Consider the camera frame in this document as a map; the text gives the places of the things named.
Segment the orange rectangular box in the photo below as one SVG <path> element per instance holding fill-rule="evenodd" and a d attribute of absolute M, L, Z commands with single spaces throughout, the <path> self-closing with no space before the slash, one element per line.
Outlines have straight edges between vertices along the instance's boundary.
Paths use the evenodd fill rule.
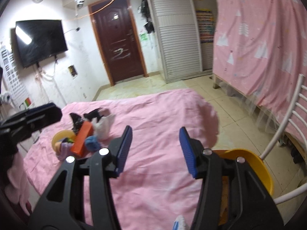
<path fill-rule="evenodd" d="M 89 137 L 93 135 L 93 125 L 91 122 L 89 121 L 85 121 L 82 124 L 81 129 L 79 130 L 75 140 L 74 140 L 74 144 L 71 147 L 70 151 L 72 152 L 72 154 L 76 157 L 83 157 L 85 154 L 85 140 Z"/>

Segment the white plastic bag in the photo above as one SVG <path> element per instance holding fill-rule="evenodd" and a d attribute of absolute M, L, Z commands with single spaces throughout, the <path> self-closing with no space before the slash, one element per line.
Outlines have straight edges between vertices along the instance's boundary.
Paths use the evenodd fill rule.
<path fill-rule="evenodd" d="M 94 135 L 99 141 L 107 140 L 109 138 L 111 127 L 115 122 L 115 117 L 114 114 L 110 114 L 102 117 L 100 120 L 97 118 L 92 120 Z"/>

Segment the black and white sock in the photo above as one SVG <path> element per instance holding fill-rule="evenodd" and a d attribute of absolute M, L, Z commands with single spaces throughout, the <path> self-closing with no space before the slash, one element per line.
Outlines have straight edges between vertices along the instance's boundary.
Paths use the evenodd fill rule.
<path fill-rule="evenodd" d="M 97 119 L 99 121 L 102 117 L 106 117 L 110 115 L 110 110 L 107 108 L 97 108 L 95 110 L 92 110 L 89 113 L 83 114 L 83 117 L 89 121 L 92 122 L 93 119 Z"/>

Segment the purple knitted cloth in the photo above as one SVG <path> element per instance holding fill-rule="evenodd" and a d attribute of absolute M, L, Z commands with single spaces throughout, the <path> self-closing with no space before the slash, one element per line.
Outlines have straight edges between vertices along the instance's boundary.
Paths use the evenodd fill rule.
<path fill-rule="evenodd" d="M 59 154 L 56 154 L 59 161 L 64 161 L 68 156 L 74 156 L 71 148 L 73 147 L 73 143 L 69 142 L 61 142 L 59 143 Z"/>

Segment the black bag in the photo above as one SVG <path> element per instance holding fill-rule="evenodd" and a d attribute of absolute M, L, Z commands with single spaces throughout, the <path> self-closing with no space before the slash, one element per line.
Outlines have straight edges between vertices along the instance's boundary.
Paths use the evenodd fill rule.
<path fill-rule="evenodd" d="M 72 131 L 77 135 L 84 123 L 84 120 L 82 119 L 80 115 L 76 113 L 70 113 L 69 116 L 71 117 L 72 122 L 73 122 Z"/>

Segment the yellow round lid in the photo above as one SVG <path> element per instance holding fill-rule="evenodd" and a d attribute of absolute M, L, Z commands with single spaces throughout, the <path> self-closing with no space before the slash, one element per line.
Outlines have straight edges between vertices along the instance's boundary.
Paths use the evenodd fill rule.
<path fill-rule="evenodd" d="M 52 148 L 55 152 L 60 152 L 59 142 L 62 142 L 65 138 L 69 138 L 74 141 L 76 135 L 72 130 L 62 130 L 56 133 L 51 141 Z"/>

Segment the eye chart poster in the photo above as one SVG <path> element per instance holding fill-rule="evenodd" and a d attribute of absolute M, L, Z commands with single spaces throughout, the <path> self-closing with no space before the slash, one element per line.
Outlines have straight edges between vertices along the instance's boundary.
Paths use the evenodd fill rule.
<path fill-rule="evenodd" d="M 17 64 L 10 45 L 1 42 L 1 67 L 3 68 L 4 84 L 10 94 L 10 100 L 20 111 L 28 109 L 32 102 L 30 95 L 19 77 Z"/>

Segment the pink bed sheet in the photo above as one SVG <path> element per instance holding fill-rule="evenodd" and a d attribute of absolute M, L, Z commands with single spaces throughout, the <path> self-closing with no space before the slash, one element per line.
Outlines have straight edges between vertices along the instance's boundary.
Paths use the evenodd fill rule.
<path fill-rule="evenodd" d="M 51 140 L 72 127 L 70 113 L 81 115 L 96 108 L 107 108 L 116 117 L 111 139 L 121 136 L 126 126 L 133 130 L 124 171 L 110 181 L 121 228 L 171 229 L 179 215 L 191 223 L 201 181 L 188 172 L 179 131 L 185 127 L 206 148 L 214 147 L 219 133 L 215 109 L 192 89 L 65 106 L 61 121 L 46 127 L 24 158 L 24 170 L 35 190 L 44 192 L 61 165 Z"/>

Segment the white metal chair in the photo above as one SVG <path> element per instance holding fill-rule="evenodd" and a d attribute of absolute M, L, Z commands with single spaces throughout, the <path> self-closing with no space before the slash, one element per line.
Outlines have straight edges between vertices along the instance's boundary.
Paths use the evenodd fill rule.
<path fill-rule="evenodd" d="M 303 74 L 298 75 L 288 109 L 272 139 L 260 154 L 260 159 L 265 160 L 276 144 L 288 143 L 292 143 L 303 161 L 306 161 L 306 82 Z"/>

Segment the dark brown door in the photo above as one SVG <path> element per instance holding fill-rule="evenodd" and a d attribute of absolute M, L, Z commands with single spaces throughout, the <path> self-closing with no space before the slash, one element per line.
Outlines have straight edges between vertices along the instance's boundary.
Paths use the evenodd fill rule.
<path fill-rule="evenodd" d="M 110 84 L 147 77 L 130 0 L 101 0 L 89 5 L 89 13 Z"/>

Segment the pink tree-print curtain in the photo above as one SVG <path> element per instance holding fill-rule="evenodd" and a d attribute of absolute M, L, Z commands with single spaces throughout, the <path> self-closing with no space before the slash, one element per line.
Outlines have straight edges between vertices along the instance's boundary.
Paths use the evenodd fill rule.
<path fill-rule="evenodd" d="M 306 74 L 306 8 L 300 0 L 217 0 L 213 74 L 227 95 L 274 133 Z"/>

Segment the black bags on hook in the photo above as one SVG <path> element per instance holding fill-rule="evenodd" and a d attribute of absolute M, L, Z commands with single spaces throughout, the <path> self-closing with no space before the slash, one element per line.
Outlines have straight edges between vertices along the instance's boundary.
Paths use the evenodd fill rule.
<path fill-rule="evenodd" d="M 154 33 L 154 25 L 151 19 L 150 9 L 148 5 L 148 0 L 142 0 L 140 5 L 140 13 L 146 19 L 146 23 L 144 25 L 148 34 Z"/>

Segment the white louvered wardrobe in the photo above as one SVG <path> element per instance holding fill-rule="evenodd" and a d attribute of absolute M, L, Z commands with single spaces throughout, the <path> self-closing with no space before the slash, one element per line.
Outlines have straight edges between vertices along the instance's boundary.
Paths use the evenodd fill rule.
<path fill-rule="evenodd" d="M 165 81 L 210 74 L 192 0 L 149 0 Z"/>

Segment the white wall power adapter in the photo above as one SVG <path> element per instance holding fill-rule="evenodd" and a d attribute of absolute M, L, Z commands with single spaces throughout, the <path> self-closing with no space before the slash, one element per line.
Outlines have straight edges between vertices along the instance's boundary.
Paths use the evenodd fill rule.
<path fill-rule="evenodd" d="M 11 94 L 9 92 L 5 92 L 0 96 L 0 103 L 3 104 L 10 104 L 12 100 Z"/>

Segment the colourful wall chart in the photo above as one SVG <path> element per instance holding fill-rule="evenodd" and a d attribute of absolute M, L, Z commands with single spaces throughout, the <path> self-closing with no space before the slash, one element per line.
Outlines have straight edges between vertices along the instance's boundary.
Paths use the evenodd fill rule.
<path fill-rule="evenodd" d="M 215 21 L 211 10 L 196 10 L 196 18 L 201 43 L 212 43 L 215 32 Z"/>

